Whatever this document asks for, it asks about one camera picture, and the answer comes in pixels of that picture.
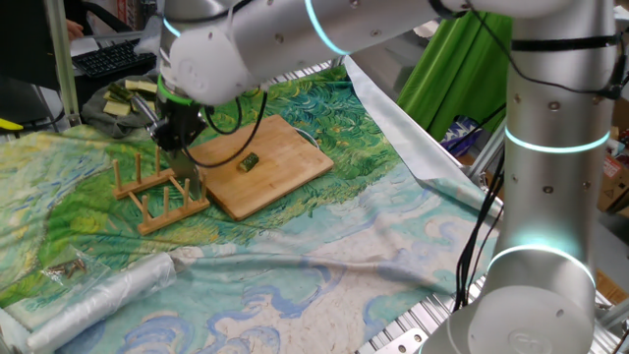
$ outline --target green curtain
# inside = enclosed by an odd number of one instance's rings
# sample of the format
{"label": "green curtain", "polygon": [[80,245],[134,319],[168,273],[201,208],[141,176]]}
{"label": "green curtain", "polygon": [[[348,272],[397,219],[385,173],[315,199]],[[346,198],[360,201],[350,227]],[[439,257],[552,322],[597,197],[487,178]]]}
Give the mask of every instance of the green curtain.
{"label": "green curtain", "polygon": [[[485,13],[482,17],[508,47],[511,18]],[[444,21],[397,103],[441,141],[455,116],[481,122],[504,103],[507,69],[507,57],[473,14]],[[501,112],[486,129],[493,131],[504,116]]]}

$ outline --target computer keyboard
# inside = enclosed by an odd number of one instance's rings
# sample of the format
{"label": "computer keyboard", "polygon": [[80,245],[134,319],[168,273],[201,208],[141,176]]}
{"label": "computer keyboard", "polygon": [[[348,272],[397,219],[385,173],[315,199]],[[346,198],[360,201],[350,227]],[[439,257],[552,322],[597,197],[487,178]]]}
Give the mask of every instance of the computer keyboard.
{"label": "computer keyboard", "polygon": [[72,58],[74,65],[89,78],[100,78],[121,70],[155,61],[154,54],[136,54],[137,40],[114,44]]}

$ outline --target person's hand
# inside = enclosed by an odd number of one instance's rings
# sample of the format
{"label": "person's hand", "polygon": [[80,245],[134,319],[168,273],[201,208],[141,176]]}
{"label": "person's hand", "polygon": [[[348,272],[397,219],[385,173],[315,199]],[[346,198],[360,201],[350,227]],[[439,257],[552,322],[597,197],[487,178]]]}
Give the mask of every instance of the person's hand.
{"label": "person's hand", "polygon": [[68,37],[70,38],[70,41],[77,38],[83,38],[83,26],[70,20],[66,20],[66,26],[68,27]]}

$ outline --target glowing blue ring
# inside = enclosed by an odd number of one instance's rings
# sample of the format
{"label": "glowing blue ring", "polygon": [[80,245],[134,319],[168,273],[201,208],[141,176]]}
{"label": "glowing blue ring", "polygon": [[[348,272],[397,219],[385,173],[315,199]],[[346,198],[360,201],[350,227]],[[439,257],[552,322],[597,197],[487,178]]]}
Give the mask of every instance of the glowing blue ring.
{"label": "glowing blue ring", "polygon": [[166,28],[167,28],[168,30],[170,30],[170,32],[171,32],[171,33],[173,33],[175,36],[177,36],[177,37],[181,36],[181,33],[180,33],[177,29],[175,29],[172,25],[170,25],[170,24],[168,23],[168,21],[166,21],[166,18],[164,18],[164,25],[165,25],[165,26],[166,26]]}
{"label": "glowing blue ring", "polygon": [[522,141],[516,138],[513,134],[511,134],[511,132],[509,132],[508,129],[505,129],[504,133],[506,134],[507,138],[509,138],[511,142],[519,145],[522,148],[527,148],[533,151],[547,152],[547,153],[575,153],[575,152],[587,151],[593,148],[598,148],[607,142],[611,134],[610,132],[607,132],[607,134],[605,134],[604,137],[598,139],[597,141],[593,143],[585,144],[582,146],[577,146],[577,147],[542,147],[535,144],[527,143],[525,141]]}
{"label": "glowing blue ring", "polygon": [[590,278],[592,283],[594,284],[594,287],[595,288],[597,287],[597,282],[594,280],[594,277],[592,276],[592,273],[586,267],[586,265],[584,265],[583,263],[581,263],[576,258],[568,255],[567,253],[565,253],[565,252],[563,252],[561,250],[557,250],[555,248],[552,248],[552,247],[549,247],[549,246],[545,246],[545,245],[524,245],[524,246],[516,246],[516,247],[512,247],[510,249],[506,249],[506,250],[500,252],[499,254],[497,254],[497,255],[495,255],[493,257],[493,259],[489,263],[489,267],[487,268],[487,271],[489,269],[491,269],[491,266],[493,266],[493,264],[496,261],[498,261],[499,258],[501,258],[503,256],[506,256],[508,254],[514,253],[514,252],[518,252],[518,251],[541,251],[541,252],[552,253],[552,254],[558,255],[560,257],[563,257],[564,259],[572,262],[577,267],[579,267],[582,271],[584,271],[588,275],[588,277]]}
{"label": "glowing blue ring", "polygon": [[311,22],[313,23],[314,30],[316,30],[316,34],[321,38],[323,43],[327,45],[333,52],[338,55],[350,55],[352,53],[345,51],[339,47],[337,47],[330,38],[325,34],[323,27],[318,22],[318,18],[316,17],[315,8],[313,7],[313,0],[305,0],[306,1],[306,10],[308,11],[308,16],[311,18]]}

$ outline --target wooden cutting board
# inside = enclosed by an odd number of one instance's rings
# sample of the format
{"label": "wooden cutting board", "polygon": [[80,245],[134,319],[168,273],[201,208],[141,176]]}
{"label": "wooden cutting board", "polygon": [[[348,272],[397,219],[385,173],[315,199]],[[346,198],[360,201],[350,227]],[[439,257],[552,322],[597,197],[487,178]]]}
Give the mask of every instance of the wooden cutting board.
{"label": "wooden cutting board", "polygon": [[[190,149],[204,163],[220,161],[238,151],[254,128],[251,124]],[[255,153],[257,165],[249,172],[238,168]],[[329,171],[334,162],[303,138],[279,115],[262,120],[256,136],[236,159],[223,166],[201,169],[214,201],[234,220],[242,220]]]}

